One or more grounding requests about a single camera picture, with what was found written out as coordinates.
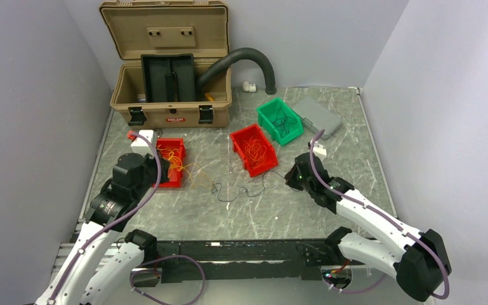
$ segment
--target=white pipe fitting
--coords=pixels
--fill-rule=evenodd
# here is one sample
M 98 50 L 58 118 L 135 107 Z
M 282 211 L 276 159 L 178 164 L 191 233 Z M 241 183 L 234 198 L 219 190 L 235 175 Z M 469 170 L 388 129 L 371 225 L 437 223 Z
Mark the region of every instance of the white pipe fitting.
M 244 92 L 256 92 L 257 91 L 257 87 L 255 86 L 255 84 L 250 84 L 249 81 L 245 81 L 244 83 L 242 83 L 242 90 Z

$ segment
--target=black wire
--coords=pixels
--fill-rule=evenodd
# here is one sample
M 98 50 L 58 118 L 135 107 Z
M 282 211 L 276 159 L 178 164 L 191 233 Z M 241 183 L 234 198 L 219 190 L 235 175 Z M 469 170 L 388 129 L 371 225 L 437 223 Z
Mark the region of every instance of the black wire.
M 282 108 L 279 108 L 276 112 L 276 119 L 274 121 L 270 121 L 272 125 L 280 132 L 280 136 L 283 138 L 291 132 L 290 126 L 297 123 L 296 119 L 290 118 L 287 116 Z
M 345 289 L 351 283 L 351 280 L 349 278 L 331 278 L 331 277 L 328 277 L 328 276 L 323 276 L 323 278 L 327 282 L 329 282 L 330 284 L 332 284 L 335 288 L 338 288 L 338 289 Z M 345 285 L 343 287 L 338 287 L 339 284 L 345 284 Z
M 119 246 L 119 240 L 124 240 L 124 237 L 119 238 L 117 241 L 115 241 L 115 244 L 117 246 L 117 249 L 121 250 L 122 246 Z
M 277 174 L 278 176 L 280 176 L 281 178 L 285 178 L 282 174 L 276 172 L 275 170 L 269 170 L 269 171 L 265 172 L 264 174 L 262 174 L 262 179 L 261 179 L 262 180 L 262 190 L 259 193 L 250 195 L 250 190 L 248 190 L 245 186 L 241 186 L 241 187 L 238 188 L 238 194 L 233 199 L 231 199 L 231 200 L 223 200 L 223 199 L 221 199 L 220 198 L 220 193 L 221 193 L 221 190 L 222 190 L 222 184 L 220 182 L 212 181 L 211 193 L 213 195 L 214 194 L 217 194 L 216 199 L 218 199 L 218 201 L 226 202 L 226 203 L 235 201 L 238 198 L 238 196 L 240 196 L 242 190 L 244 190 L 244 193 L 249 198 L 259 196 L 266 189 L 265 186 L 264 186 L 264 176 L 266 176 L 266 174 L 269 173 L 269 172 L 273 172 L 273 173 Z

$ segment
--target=black toolbox latch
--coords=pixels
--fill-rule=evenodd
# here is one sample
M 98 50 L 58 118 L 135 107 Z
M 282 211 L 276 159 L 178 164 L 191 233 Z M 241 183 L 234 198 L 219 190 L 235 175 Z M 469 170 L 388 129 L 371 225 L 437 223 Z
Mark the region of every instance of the black toolbox latch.
M 199 106 L 199 124 L 212 124 L 214 120 L 214 110 L 212 105 Z
M 128 122 L 128 126 L 143 126 L 147 121 L 147 117 L 143 113 L 143 109 L 141 107 L 130 107 L 128 108 L 130 112 L 130 122 Z

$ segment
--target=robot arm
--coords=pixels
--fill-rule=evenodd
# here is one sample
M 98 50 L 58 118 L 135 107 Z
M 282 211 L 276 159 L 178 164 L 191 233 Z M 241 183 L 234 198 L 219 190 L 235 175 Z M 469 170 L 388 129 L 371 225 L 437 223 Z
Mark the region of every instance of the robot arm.
M 388 215 L 349 182 L 339 177 L 330 177 L 320 159 L 316 156 L 313 158 L 318 176 L 330 189 L 363 205 L 339 196 L 323 186 L 313 172 L 308 153 L 296 157 L 295 165 L 285 175 L 286 185 L 306 191 L 321 207 L 352 220 L 377 238 L 377 241 L 371 241 L 352 233 L 346 227 L 340 227 L 325 241 L 327 254 L 337 259 L 360 261 L 377 268 L 395 278 L 403 291 L 417 301 L 427 300 L 443 282 L 442 272 L 431 255 L 409 236 L 416 236 L 431 248 L 449 275 L 451 267 L 442 237 L 433 230 L 422 233 Z
M 106 294 L 111 291 L 111 287 L 117 284 L 115 281 L 122 279 L 119 276 L 121 273 L 129 274 L 131 265 L 136 262 L 133 267 L 139 265 L 144 257 L 150 258 L 150 255 L 156 257 L 156 238 L 147 233 L 141 234 L 141 231 L 132 231 L 126 236 L 126 245 L 123 245 L 130 249 L 130 255 L 123 255 L 128 251 L 117 253 L 110 266 L 102 268 L 103 272 L 98 272 L 91 279 L 105 252 L 117 240 L 129 219 L 119 221 L 102 234 L 99 234 L 100 230 L 112 222 L 117 222 L 117 219 L 138 205 L 147 190 L 156 182 L 158 170 L 161 171 L 160 182 L 168 181 L 169 161 L 160 158 L 160 164 L 159 169 L 150 155 L 142 156 L 137 153 L 124 154 L 119 158 L 113 167 L 112 179 L 104 184 L 100 194 L 92 200 L 86 213 L 86 223 L 72 252 L 50 286 L 36 301 L 36 305 L 77 305 L 82 302 L 82 298 L 99 302 L 107 297 Z

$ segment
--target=tangled wires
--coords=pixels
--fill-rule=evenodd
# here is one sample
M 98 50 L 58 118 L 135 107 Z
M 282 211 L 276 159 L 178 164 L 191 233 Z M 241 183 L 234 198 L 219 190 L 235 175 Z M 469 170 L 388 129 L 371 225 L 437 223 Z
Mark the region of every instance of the tangled wires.
M 272 125 L 280 132 L 280 136 L 283 138 L 290 134 L 291 128 L 298 122 L 296 119 L 288 117 L 287 114 L 283 112 L 283 109 L 279 108 L 276 112 L 276 119 L 270 121 L 270 123 L 272 123 Z
M 169 171 L 171 171 L 171 170 L 176 170 L 178 172 L 185 171 L 188 174 L 188 176 L 190 177 L 191 182 L 192 182 L 191 188 L 194 188 L 196 185 L 203 186 L 207 189 L 212 188 L 211 185 L 209 185 L 209 183 L 210 183 L 210 181 L 212 181 L 212 179 L 203 171 L 202 167 L 200 167 L 196 163 L 190 163 L 188 165 L 184 165 L 182 162 L 182 159 L 175 155 L 175 153 L 178 152 L 179 149 L 177 149 L 177 148 L 163 148 L 163 149 L 158 148 L 158 150 L 160 151 L 162 158 L 164 158 L 170 162 Z M 197 172 L 198 172 L 196 175 L 193 175 L 191 172 L 192 171 L 191 169 L 194 166 L 197 168 Z M 199 175 L 204 176 L 206 178 L 206 180 L 208 181 L 208 183 L 207 184 L 197 183 L 196 177 Z
M 250 163 L 251 168 L 257 168 L 265 162 L 266 146 L 260 140 L 252 137 L 248 141 L 243 141 L 244 154 Z

